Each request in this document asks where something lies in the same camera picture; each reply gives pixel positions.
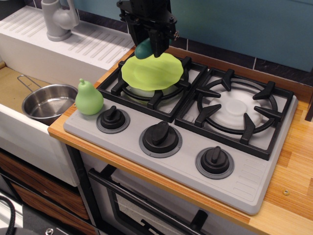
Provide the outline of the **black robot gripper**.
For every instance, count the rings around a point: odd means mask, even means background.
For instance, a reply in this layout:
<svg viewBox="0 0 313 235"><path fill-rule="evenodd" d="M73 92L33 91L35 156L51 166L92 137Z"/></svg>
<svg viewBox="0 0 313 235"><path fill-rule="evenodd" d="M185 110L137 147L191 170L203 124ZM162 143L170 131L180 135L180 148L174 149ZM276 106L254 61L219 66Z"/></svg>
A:
<svg viewBox="0 0 313 235"><path fill-rule="evenodd" d="M155 58L169 48L170 40L178 37L177 19L169 0L119 0L116 6L134 44L138 46L149 38Z"/></svg>

